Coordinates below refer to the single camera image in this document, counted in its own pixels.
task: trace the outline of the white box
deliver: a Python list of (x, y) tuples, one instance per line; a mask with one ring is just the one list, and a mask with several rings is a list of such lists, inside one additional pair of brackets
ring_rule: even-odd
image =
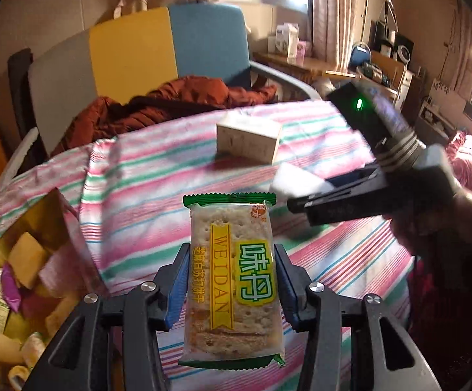
[(276, 51), (287, 58), (296, 58), (299, 31), (292, 23), (276, 26)]
[(269, 54), (276, 52), (276, 36), (274, 35), (267, 37), (267, 52)]
[(276, 157), (281, 123), (230, 112), (216, 124), (216, 150), (272, 164)]
[(288, 198), (308, 196), (316, 192), (330, 192), (334, 186), (307, 170), (290, 163), (282, 163), (276, 170), (276, 175), (269, 188), (278, 197), (279, 201)]

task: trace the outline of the person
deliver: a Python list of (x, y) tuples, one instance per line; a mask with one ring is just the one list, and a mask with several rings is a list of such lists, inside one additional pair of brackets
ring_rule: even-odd
[[(385, 218), (399, 243), (421, 257), (409, 276), (410, 336), (444, 391), (472, 391), (472, 192), (459, 188), (451, 204)], [(437, 239), (446, 231), (456, 239)], [(423, 263), (441, 245), (448, 245), (448, 257), (465, 259), (464, 289), (437, 286), (438, 272)]]

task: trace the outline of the pink striped fabric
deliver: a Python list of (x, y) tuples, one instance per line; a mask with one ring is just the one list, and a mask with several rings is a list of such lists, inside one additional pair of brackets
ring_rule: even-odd
[[(58, 187), (78, 210), (93, 260), (112, 294), (127, 292), (161, 265), (171, 263), (190, 239), (182, 205), (188, 193), (266, 191), (281, 162), (321, 177), (345, 173), (372, 160), (329, 103), (304, 101), (239, 109), (283, 124), (277, 161), (257, 166), (216, 156), (216, 122), (224, 112), (179, 119), (116, 139), (65, 152), (16, 178), (0, 191), (0, 236), (29, 205)], [(362, 297), (376, 292), (404, 318), (408, 253), (379, 217), (311, 228), (283, 205), (272, 209), (274, 240), (293, 263), (334, 291)], [(306, 336), (284, 322), (286, 367), (253, 371), (209, 371), (177, 365), (183, 351), (184, 311), (169, 333), (158, 334), (160, 356), (173, 391), (296, 389)], [(350, 333), (343, 335), (344, 372)]]

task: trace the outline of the blue gripper pad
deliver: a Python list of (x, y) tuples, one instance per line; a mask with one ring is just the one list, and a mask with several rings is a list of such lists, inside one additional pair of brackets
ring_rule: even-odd
[(189, 279), (189, 261), (190, 261), (190, 244), (182, 244), (180, 250), (174, 259), (173, 267), (178, 269), (174, 282), (169, 290), (167, 300), (167, 314), (164, 323), (167, 328), (171, 329), (176, 321), (180, 318), (185, 294), (187, 294), (187, 283)]
[(298, 330), (298, 299), (286, 266), (286, 264), (290, 264), (291, 266), (292, 264), (290, 263), (290, 260), (288, 260), (285, 248), (281, 244), (274, 245), (274, 253), (276, 256), (279, 301), (285, 315), (285, 320), (290, 323), (293, 330)]

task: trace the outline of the snack bag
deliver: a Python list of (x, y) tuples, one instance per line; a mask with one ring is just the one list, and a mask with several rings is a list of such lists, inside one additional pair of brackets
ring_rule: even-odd
[(191, 260), (184, 366), (253, 369), (284, 345), (269, 208), (272, 193), (186, 195)]

